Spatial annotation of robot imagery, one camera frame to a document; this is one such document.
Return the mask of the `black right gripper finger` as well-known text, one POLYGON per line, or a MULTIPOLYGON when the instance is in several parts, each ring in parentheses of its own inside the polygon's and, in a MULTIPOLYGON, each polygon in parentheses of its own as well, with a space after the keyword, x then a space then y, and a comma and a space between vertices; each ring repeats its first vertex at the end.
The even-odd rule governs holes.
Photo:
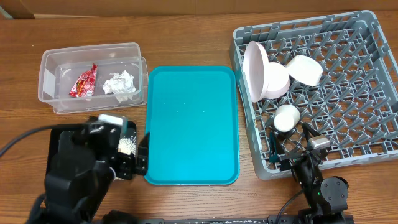
POLYGON ((323 137, 323 135, 313 129, 309 123, 302 123, 302 129, 306 140, 319 136, 323 137))
POLYGON ((285 151, 283 150, 280 142, 278 141, 274 132, 271 131, 269 134, 269 161, 280 162, 279 156, 284 154, 285 151))

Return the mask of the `white cup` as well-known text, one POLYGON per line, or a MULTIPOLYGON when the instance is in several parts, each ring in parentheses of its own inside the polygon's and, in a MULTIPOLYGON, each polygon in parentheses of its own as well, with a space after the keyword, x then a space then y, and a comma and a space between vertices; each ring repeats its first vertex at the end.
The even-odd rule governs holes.
POLYGON ((293 105, 282 105, 274 114, 274 127, 281 132, 289 132, 300 120, 300 111, 293 105))

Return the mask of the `red snack wrapper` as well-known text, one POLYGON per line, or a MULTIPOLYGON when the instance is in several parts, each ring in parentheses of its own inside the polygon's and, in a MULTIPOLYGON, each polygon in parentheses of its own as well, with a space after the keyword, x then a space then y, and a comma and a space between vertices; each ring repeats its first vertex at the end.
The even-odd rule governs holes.
POLYGON ((90 70, 82 73, 70 90, 69 95, 75 98, 93 96, 97 69, 98 66, 93 64, 90 70))

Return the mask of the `white tissue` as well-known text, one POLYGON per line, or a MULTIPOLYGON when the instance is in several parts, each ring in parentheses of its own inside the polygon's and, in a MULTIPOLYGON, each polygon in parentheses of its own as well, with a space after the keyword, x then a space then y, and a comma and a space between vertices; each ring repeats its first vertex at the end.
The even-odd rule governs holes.
POLYGON ((136 88, 134 87, 134 77, 130 75, 126 70, 122 73, 111 73, 111 78, 106 80, 103 85, 103 91, 107 94, 124 94, 124 96, 117 96, 116 99, 122 103, 133 98, 132 95, 127 93, 135 93, 136 88))

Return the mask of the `pink bowl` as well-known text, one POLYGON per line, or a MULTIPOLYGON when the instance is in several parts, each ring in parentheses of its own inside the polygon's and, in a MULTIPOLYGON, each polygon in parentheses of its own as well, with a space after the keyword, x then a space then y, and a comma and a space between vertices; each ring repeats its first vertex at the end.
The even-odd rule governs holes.
POLYGON ((269 62, 266 67, 266 79, 269 81, 265 98, 276 99, 284 95, 290 87, 287 69, 277 63, 269 62))

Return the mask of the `white bowl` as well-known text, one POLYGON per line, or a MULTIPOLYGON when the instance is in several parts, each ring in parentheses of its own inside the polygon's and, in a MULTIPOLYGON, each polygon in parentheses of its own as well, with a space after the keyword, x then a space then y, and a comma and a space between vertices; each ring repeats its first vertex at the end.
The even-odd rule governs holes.
POLYGON ((308 86, 317 86, 323 73, 317 61, 304 55, 295 56, 285 67, 292 78, 308 86))

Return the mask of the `pink plate with food scraps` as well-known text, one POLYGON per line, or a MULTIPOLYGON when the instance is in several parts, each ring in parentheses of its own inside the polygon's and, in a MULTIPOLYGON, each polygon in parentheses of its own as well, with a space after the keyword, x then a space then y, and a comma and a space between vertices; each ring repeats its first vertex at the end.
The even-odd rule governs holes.
POLYGON ((263 99, 268 89, 269 81, 266 77, 268 64, 269 60, 265 48, 255 41, 248 43, 243 58, 243 72, 253 103, 263 99))

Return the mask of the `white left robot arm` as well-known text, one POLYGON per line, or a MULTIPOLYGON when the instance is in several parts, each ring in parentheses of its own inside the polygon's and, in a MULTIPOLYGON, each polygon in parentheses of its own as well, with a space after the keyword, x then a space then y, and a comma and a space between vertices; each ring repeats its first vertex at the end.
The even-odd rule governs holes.
POLYGON ((51 127, 45 192, 34 202, 28 223, 93 223, 116 179, 144 176, 149 168, 147 133, 136 152, 119 151, 135 125, 122 116, 91 116, 80 124, 51 127))

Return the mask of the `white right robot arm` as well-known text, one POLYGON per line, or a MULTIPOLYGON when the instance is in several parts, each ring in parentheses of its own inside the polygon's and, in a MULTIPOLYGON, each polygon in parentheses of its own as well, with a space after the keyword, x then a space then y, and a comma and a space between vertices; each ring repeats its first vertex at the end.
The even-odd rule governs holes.
POLYGON ((293 178, 300 184, 301 190, 284 204, 275 222, 354 223, 352 216, 344 214, 344 211, 348 209, 348 182, 338 176, 324 178, 318 166, 331 149, 330 140, 308 123, 302 123, 302 129, 307 146, 279 157, 279 161, 290 169, 293 178), (300 210, 291 221, 286 220, 282 216, 284 210, 300 195, 305 196, 308 208, 300 210))

